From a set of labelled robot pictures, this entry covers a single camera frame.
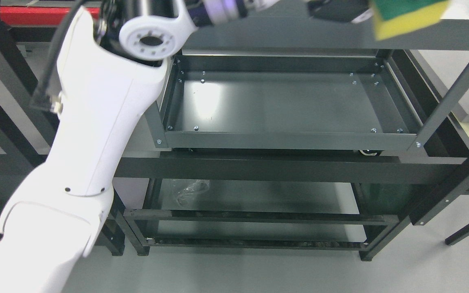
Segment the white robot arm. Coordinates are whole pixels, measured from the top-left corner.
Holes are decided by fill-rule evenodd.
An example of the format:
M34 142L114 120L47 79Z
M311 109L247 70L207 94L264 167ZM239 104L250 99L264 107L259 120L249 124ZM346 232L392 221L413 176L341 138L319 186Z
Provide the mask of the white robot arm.
M274 0L105 0L95 22L83 0L56 30L32 98L50 99L59 126L44 163L0 215L0 293L59 293L87 257L114 199L112 178L169 58L201 27L245 18Z

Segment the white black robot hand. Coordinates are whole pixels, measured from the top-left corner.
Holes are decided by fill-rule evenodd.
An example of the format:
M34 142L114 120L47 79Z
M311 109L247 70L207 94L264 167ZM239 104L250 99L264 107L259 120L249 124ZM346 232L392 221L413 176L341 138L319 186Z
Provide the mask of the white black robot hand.
M368 0L300 0L309 17L331 22L360 23L373 15Z

